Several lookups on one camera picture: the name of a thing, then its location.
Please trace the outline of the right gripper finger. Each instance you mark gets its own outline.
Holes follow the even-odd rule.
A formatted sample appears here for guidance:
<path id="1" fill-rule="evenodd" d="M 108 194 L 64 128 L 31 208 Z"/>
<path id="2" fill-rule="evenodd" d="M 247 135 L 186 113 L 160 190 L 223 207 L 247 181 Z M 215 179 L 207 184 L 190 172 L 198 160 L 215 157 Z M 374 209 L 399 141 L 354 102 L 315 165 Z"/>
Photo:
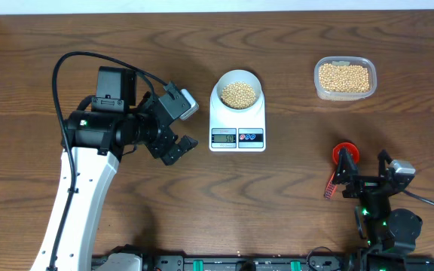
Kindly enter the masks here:
<path id="1" fill-rule="evenodd" d="M 358 171 L 352 153 L 347 148 L 342 148 L 338 152 L 338 164 L 336 166 L 332 183 L 349 184 L 358 174 Z"/>
<path id="2" fill-rule="evenodd" d="M 382 150 L 378 156 L 378 176 L 379 177 L 384 177 L 386 175 L 386 171 L 387 171 L 387 165 L 390 165 L 393 161 L 393 159 L 391 158 L 391 156 L 387 153 L 386 150 Z"/>

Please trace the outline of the red plastic measuring scoop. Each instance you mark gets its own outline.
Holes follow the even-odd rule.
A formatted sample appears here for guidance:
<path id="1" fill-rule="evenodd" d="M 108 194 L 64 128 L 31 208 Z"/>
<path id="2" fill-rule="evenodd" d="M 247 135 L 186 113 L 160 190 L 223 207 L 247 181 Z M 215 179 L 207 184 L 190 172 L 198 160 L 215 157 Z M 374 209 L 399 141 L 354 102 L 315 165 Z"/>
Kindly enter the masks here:
<path id="1" fill-rule="evenodd" d="M 350 154 L 350 156 L 353 158 L 354 163 L 359 162 L 359 150 L 358 150 L 357 146 L 355 146 L 351 142 L 342 142 L 342 143 L 339 143 L 338 145 L 336 145 L 332 150 L 332 160 L 335 163 L 335 165 L 338 164 L 339 151 L 343 148 L 346 149 L 347 152 Z M 334 175 L 335 174 L 332 173 L 331 178 L 329 179 L 329 181 L 325 187 L 325 192 L 324 192 L 323 196 L 326 199 L 331 199 L 332 196 L 334 195 L 335 191 L 336 191 L 336 186 L 332 183 L 332 178 L 334 177 Z"/>

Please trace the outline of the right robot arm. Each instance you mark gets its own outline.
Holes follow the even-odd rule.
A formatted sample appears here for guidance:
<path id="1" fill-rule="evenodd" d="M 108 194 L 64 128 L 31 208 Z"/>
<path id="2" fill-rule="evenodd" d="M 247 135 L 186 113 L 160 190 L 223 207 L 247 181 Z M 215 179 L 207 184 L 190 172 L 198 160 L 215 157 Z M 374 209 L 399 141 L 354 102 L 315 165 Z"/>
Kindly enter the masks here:
<path id="1" fill-rule="evenodd" d="M 352 154 L 341 148 L 333 184 L 345 186 L 344 198 L 358 199 L 355 219 L 366 248 L 347 256 L 343 270 L 406 270 L 408 254 L 416 248 L 422 219 L 407 209 L 391 209 L 390 197 L 401 193 L 414 179 L 416 169 L 405 160 L 378 154 L 378 175 L 359 173 Z"/>

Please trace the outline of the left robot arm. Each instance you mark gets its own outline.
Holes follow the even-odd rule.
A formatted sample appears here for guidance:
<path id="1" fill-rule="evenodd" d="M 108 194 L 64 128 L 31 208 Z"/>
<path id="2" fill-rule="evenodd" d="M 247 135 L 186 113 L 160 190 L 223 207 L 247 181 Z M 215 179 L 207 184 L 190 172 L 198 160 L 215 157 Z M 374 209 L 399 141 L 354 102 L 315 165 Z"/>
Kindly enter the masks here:
<path id="1" fill-rule="evenodd" d="M 198 109 L 191 94 L 168 83 L 163 96 L 149 90 L 137 102 L 138 78 L 148 79 L 130 69 L 100 67 L 96 95 L 64 120 L 69 147 L 61 156 L 60 184 L 33 270 L 91 268 L 102 206 L 126 146 L 145 145 L 167 166 L 197 146 L 170 129 Z"/>

